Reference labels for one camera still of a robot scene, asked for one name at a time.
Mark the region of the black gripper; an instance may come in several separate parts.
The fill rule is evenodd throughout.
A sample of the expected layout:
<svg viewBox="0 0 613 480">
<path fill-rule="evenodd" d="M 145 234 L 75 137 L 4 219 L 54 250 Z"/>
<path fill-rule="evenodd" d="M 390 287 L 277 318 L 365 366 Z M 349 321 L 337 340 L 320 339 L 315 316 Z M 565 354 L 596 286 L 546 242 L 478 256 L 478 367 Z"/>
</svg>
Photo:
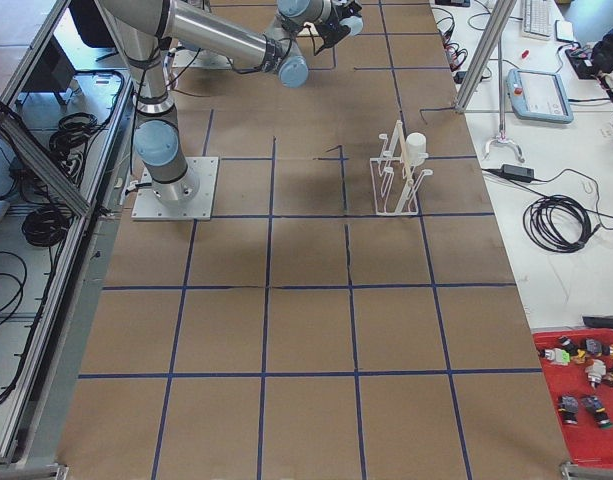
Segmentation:
<svg viewBox="0 0 613 480">
<path fill-rule="evenodd" d="M 333 6 L 329 17 L 319 23 L 319 36 L 323 41 L 322 48 L 332 48 L 351 33 L 351 28 L 342 24 L 346 18 L 345 7 Z"/>
</svg>

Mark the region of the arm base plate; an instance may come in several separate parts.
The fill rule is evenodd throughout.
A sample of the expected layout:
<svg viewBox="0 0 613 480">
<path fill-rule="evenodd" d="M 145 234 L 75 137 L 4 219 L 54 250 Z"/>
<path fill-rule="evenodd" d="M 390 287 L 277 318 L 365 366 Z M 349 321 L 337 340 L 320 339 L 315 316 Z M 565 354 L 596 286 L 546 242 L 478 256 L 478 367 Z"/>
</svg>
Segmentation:
<svg viewBox="0 0 613 480">
<path fill-rule="evenodd" d="M 218 157 L 187 157 L 186 174 L 177 182 L 162 184 L 154 181 L 144 168 L 142 183 L 151 186 L 137 191 L 132 218 L 139 221 L 182 221 L 211 219 Z"/>
</svg>

